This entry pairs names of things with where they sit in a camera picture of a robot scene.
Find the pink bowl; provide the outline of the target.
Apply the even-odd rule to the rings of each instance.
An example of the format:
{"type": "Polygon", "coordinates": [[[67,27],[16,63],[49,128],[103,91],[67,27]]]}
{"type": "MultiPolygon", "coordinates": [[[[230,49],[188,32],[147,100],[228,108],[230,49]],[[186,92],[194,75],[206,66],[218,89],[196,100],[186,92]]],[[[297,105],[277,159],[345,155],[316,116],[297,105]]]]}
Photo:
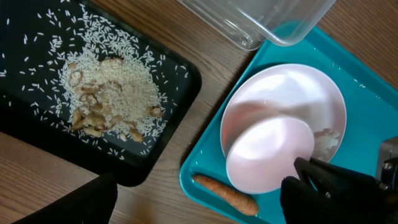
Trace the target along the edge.
{"type": "Polygon", "coordinates": [[[296,177],[294,160],[310,159],[315,147],[309,125],[290,116],[224,120],[220,137],[228,179],[247,194],[271,192],[296,177]]]}

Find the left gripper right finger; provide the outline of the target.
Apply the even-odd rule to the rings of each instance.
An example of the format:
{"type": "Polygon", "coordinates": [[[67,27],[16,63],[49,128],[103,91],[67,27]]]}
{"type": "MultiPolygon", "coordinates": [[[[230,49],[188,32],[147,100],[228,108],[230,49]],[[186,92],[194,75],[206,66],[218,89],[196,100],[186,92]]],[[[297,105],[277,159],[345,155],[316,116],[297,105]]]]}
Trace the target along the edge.
{"type": "Polygon", "coordinates": [[[280,204],[287,224],[397,223],[397,190],[373,176],[318,159],[296,158],[298,177],[283,179],[280,204]]]}

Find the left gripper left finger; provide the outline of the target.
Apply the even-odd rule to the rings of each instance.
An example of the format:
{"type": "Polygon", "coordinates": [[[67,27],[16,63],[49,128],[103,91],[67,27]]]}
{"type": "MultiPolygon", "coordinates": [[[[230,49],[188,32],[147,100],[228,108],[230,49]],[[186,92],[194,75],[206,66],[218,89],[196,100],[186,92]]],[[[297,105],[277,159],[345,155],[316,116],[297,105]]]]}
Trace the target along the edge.
{"type": "Polygon", "coordinates": [[[14,224],[108,223],[117,198],[116,180],[103,174],[14,224]]]}

